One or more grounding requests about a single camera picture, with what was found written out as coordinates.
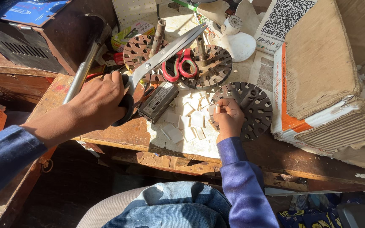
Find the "hand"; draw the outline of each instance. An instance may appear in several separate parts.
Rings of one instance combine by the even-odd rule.
[[[122,76],[119,72],[106,74],[86,83],[80,93],[67,104],[48,111],[40,117],[22,124],[47,148],[76,136],[106,129],[126,114],[119,107],[124,96]]]
[[[214,109],[213,119],[219,123],[219,135],[216,143],[229,137],[240,137],[245,115],[233,98],[220,99]]]

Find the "qr code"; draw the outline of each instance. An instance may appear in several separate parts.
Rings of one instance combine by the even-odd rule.
[[[261,32],[284,39],[285,34],[315,4],[310,0],[277,0]]]

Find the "green strap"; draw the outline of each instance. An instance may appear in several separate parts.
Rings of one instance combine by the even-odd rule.
[[[178,4],[182,5],[183,7],[189,8],[190,10],[193,10],[195,12],[197,11],[197,8],[196,8],[198,6],[197,4],[194,4],[195,6],[193,7],[188,3],[181,2],[180,0],[171,0],[171,1],[178,3]]]

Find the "ventilation grille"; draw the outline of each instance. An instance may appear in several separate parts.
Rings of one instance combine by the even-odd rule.
[[[48,56],[40,48],[33,48],[27,45],[8,43],[3,41],[1,42],[13,53],[49,59]]]

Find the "scissors blade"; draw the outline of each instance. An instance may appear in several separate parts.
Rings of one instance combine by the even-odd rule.
[[[195,28],[189,30],[188,32],[182,34],[179,38],[169,43],[165,48],[160,50],[157,54],[155,54],[145,63],[136,68],[133,74],[129,76],[129,82],[131,83],[131,88],[133,90],[129,88],[128,92],[133,95],[134,89],[136,88],[143,76],[162,64],[164,61],[174,56],[178,51],[183,49],[195,38],[197,38],[197,36],[199,36],[207,27],[208,25],[202,23]]]

